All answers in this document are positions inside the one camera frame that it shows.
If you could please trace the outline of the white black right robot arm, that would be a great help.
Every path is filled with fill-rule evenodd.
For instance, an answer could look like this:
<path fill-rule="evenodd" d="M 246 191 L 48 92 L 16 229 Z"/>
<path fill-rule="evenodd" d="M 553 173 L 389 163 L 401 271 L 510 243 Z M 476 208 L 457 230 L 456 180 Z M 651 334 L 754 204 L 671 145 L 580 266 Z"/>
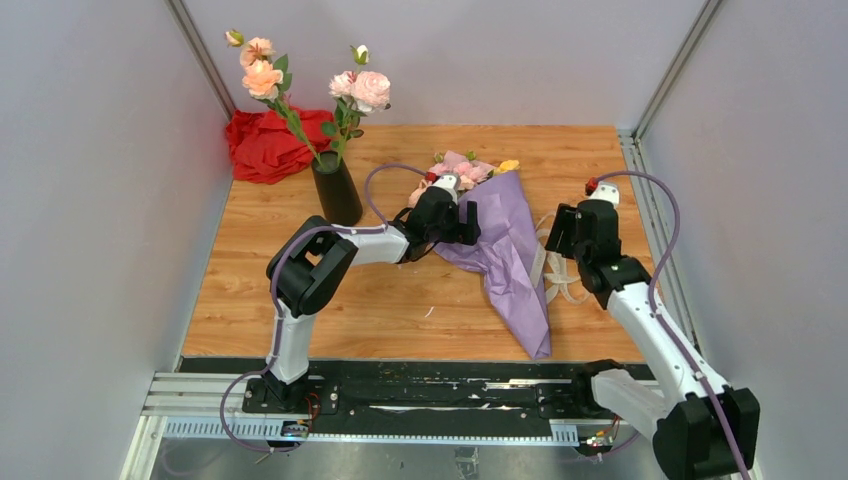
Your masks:
<path fill-rule="evenodd" d="M 571 390 L 584 417 L 607 410 L 650 440 L 669 479 L 710 479 L 754 466 L 760 403 L 733 388 L 692 346 L 661 304 L 642 263 L 622 254 L 614 204 L 589 199 L 559 205 L 546 250 L 575 261 L 584 288 L 638 347 L 660 390 L 612 360 L 585 365 Z"/>

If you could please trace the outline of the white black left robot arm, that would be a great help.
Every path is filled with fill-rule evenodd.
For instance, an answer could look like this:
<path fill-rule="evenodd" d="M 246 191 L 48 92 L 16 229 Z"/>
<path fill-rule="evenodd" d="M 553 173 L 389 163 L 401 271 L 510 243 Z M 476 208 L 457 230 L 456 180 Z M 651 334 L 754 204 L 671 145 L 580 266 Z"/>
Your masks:
<path fill-rule="evenodd" d="M 473 246 L 480 236 L 477 203 L 440 183 L 427 187 L 414 207 L 380 226 L 349 227 L 318 215 L 308 218 L 266 269 L 275 316 L 261 376 L 271 404 L 283 413 L 304 405 L 317 314 L 351 267 L 416 262 L 437 245 Z"/>

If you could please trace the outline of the purple paper bouquet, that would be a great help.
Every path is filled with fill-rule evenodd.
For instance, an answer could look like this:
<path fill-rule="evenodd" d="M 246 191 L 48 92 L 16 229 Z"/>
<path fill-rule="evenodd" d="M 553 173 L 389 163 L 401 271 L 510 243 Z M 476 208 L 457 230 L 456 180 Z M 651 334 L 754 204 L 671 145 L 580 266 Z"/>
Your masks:
<path fill-rule="evenodd" d="M 544 249 L 521 184 L 518 161 L 497 166 L 445 152 L 429 171 L 460 178 L 460 217 L 477 205 L 481 233 L 471 246 L 441 243 L 435 252 L 454 266 L 483 276 L 484 291 L 527 355 L 551 355 L 548 301 L 541 273 Z"/>

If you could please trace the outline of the cream ribbon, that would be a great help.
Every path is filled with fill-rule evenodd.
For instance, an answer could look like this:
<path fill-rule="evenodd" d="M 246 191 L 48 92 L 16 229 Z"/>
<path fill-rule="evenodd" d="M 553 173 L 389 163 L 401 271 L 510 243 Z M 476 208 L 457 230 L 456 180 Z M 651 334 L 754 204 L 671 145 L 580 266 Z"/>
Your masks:
<path fill-rule="evenodd" d="M 574 305 L 580 305 L 589 298 L 589 294 L 584 293 L 581 297 L 576 298 L 572 295 L 570 290 L 570 286 L 578 282 L 579 277 L 571 276 L 569 274 L 568 264 L 563 256 L 547 251 L 542 244 L 542 241 L 546 240 L 548 235 L 551 233 L 551 229 L 544 228 L 544 224 L 547 220 L 552 220 L 554 216 L 554 212 L 549 212 L 535 225 L 538 245 L 530 277 L 532 280 L 536 280 L 539 285 L 544 287 L 545 300 L 547 304 L 553 302 L 557 296 L 562 296 L 567 302 Z"/>

